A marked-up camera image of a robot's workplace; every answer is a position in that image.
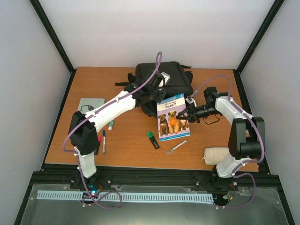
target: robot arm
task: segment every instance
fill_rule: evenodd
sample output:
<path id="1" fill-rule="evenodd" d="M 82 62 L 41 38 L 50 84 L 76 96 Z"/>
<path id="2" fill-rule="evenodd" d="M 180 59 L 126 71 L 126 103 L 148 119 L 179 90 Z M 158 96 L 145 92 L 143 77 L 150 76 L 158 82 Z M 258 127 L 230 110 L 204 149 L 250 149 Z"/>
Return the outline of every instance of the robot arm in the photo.
<path id="1" fill-rule="evenodd" d="M 88 119 L 70 136 L 71 144 L 79 158 L 79 165 L 83 175 L 86 178 L 91 177 L 96 172 L 94 161 L 94 151 L 100 146 L 97 133 L 111 120 L 115 119 L 122 113 L 138 107 L 149 100 L 160 102 L 166 94 L 163 85 L 166 85 L 170 76 L 166 73 L 157 73 L 152 84 L 136 91 L 141 84 L 129 84 L 115 98 L 93 109 L 85 114 L 77 111 L 73 114 L 69 133 L 83 120 Z"/>
<path id="2" fill-rule="evenodd" d="M 180 120 L 200 122 L 200 118 L 207 118 L 210 115 L 221 114 L 232 125 L 228 141 L 229 153 L 225 159 L 217 165 L 217 174 L 221 178 L 234 176 L 236 171 L 250 160 L 261 156 L 261 146 L 256 132 L 251 127 L 248 119 L 256 125 L 264 144 L 264 121 L 260 117 L 245 112 L 240 108 L 228 93 L 220 93 L 215 87 L 208 87 L 204 91 L 206 104 L 197 106 L 195 100 L 188 97 L 190 104 L 177 116 Z"/>

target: black metal frame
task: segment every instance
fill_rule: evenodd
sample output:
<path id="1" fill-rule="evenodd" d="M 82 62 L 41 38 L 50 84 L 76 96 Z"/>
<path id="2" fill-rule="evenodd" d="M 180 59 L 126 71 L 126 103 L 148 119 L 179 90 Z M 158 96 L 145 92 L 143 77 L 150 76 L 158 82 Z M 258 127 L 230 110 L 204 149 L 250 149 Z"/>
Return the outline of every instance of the black metal frame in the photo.
<path id="1" fill-rule="evenodd" d="M 55 129 L 57 127 L 62 109 L 64 107 L 68 92 L 71 88 L 73 78 L 76 73 L 76 69 L 73 68 L 67 54 L 65 53 L 52 25 L 50 24 L 41 4 L 38 0 L 30 0 L 35 11 L 37 12 L 39 18 L 41 19 L 45 29 L 47 30 L 49 36 L 51 37 L 54 45 L 56 46 L 60 56 L 65 62 L 68 70 L 70 71 L 70 79 L 67 85 L 67 89 L 62 100 L 60 111 L 58 113 L 54 129 L 47 147 L 47 152 L 49 150 Z M 262 25 L 260 26 L 256 36 L 254 37 L 251 45 L 249 46 L 247 52 L 245 53 L 240 65 L 237 69 L 233 70 L 237 88 L 239 91 L 242 107 L 248 113 L 251 113 L 250 105 L 245 93 L 245 89 L 240 77 L 240 74 L 247 62 L 249 61 L 254 50 L 258 46 L 260 40 L 265 34 L 267 28 L 274 19 L 276 13 L 280 9 L 284 0 L 275 0 L 271 9 L 269 10 L 266 18 L 264 19 Z M 219 193 L 218 191 L 210 189 L 210 187 L 205 187 L 201 185 L 203 179 L 208 179 L 211 175 L 210 171 L 193 171 L 193 170 L 169 170 L 169 169 L 142 169 L 142 168 L 122 168 L 122 167 L 103 167 L 97 166 L 97 174 L 101 177 L 103 186 L 105 189 L 110 189 L 111 185 L 146 185 L 146 186 L 185 186 L 196 190 L 207 191 L 208 193 Z M 280 183 L 280 179 L 277 175 L 271 175 L 270 169 L 266 159 L 259 164 L 259 172 L 251 173 L 256 181 L 258 187 L 275 187 L 278 190 L 281 203 L 284 207 L 285 214 L 289 224 L 294 225 L 294 220 L 289 209 L 283 188 Z M 76 180 L 78 177 L 78 170 L 76 165 L 56 165 L 56 164 L 45 164 L 43 161 L 42 169 L 39 172 L 34 172 L 26 194 L 24 196 L 23 203 L 20 207 L 18 216 L 15 221 L 15 225 L 20 224 L 25 207 L 30 196 L 30 192 L 33 184 L 70 184 L 75 185 L 71 180 Z M 239 185 L 252 187 L 252 180 L 248 177 L 242 177 L 238 180 Z"/>

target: green highlighter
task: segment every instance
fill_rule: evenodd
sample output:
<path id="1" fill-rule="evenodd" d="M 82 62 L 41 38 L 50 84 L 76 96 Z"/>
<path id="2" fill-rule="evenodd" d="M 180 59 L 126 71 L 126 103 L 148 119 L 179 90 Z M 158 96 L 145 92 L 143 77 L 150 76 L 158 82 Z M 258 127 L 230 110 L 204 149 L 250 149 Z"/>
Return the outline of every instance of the green highlighter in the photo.
<path id="1" fill-rule="evenodd" d="M 148 132 L 147 135 L 148 135 L 151 143 L 153 144 L 154 148 L 159 149 L 158 142 L 155 140 L 155 137 L 153 136 L 152 132 Z"/>

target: book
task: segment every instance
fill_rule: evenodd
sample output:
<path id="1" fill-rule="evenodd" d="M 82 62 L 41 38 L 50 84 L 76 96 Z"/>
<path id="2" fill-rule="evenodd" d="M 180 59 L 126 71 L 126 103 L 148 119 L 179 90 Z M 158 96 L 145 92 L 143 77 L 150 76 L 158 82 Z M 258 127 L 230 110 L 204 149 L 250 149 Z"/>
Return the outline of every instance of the book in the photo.
<path id="1" fill-rule="evenodd" d="M 184 94 L 178 94 L 157 103 L 158 137 L 160 141 L 190 136 L 187 120 L 176 116 L 186 108 Z"/>
<path id="2" fill-rule="evenodd" d="M 88 111 L 97 109 L 98 107 L 102 106 L 105 102 L 104 98 L 86 98 L 83 97 L 80 99 L 78 111 L 82 114 L 85 114 Z"/>

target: rolled towel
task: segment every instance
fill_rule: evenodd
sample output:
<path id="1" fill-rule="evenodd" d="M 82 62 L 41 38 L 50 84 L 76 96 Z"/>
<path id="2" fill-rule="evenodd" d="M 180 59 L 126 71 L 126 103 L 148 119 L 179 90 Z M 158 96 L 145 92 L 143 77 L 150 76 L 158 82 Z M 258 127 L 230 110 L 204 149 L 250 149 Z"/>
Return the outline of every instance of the rolled towel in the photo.
<path id="1" fill-rule="evenodd" d="M 217 165 L 223 161 L 229 153 L 227 147 L 213 147 L 204 150 L 204 159 L 206 165 Z"/>

